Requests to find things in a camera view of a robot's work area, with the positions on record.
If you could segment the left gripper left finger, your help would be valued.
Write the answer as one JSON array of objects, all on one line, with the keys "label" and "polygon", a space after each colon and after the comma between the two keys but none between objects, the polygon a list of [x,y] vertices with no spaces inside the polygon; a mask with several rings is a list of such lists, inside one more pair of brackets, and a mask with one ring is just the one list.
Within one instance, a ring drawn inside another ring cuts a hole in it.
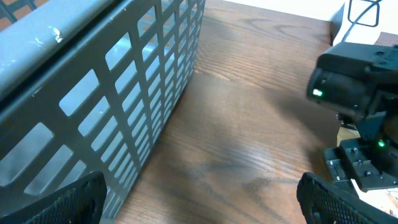
[{"label": "left gripper left finger", "polygon": [[107,196],[104,174],[92,172],[1,218],[3,224],[99,224]]}]

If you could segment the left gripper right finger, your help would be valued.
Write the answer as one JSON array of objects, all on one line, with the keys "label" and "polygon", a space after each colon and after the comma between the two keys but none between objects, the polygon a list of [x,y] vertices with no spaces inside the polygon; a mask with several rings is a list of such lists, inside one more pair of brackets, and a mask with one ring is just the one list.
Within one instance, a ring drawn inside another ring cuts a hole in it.
[{"label": "left gripper right finger", "polygon": [[300,179],[297,200],[307,223],[397,224],[397,218],[311,172]]}]

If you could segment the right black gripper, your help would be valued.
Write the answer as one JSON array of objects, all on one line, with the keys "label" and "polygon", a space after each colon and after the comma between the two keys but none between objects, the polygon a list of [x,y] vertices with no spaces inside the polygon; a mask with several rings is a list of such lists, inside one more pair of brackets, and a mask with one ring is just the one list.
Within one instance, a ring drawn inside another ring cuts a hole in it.
[{"label": "right black gripper", "polygon": [[331,181],[339,188],[363,192],[397,187],[397,144],[389,139],[347,139],[326,149],[323,161]]}]

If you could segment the yellow snack bag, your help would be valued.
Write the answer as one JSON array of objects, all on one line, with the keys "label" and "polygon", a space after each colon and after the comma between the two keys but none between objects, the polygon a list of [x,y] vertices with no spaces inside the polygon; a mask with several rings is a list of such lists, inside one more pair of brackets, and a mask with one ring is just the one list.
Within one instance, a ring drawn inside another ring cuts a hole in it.
[{"label": "yellow snack bag", "polygon": [[[343,140],[359,137],[360,135],[357,131],[340,127],[336,136],[337,146],[339,146],[340,142]],[[370,190],[368,192],[363,192],[359,189],[354,179],[350,179],[350,181],[354,187],[354,191],[358,194],[360,200],[397,218],[397,199],[393,195],[391,195],[391,192],[389,192],[388,190]]]}]

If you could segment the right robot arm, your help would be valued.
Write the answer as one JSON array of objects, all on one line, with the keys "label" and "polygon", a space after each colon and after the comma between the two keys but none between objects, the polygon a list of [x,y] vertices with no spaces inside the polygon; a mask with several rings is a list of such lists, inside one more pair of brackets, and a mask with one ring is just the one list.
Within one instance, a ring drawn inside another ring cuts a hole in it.
[{"label": "right robot arm", "polygon": [[325,150],[333,182],[352,192],[397,187],[397,46],[341,42],[319,56],[307,99],[357,137]]}]

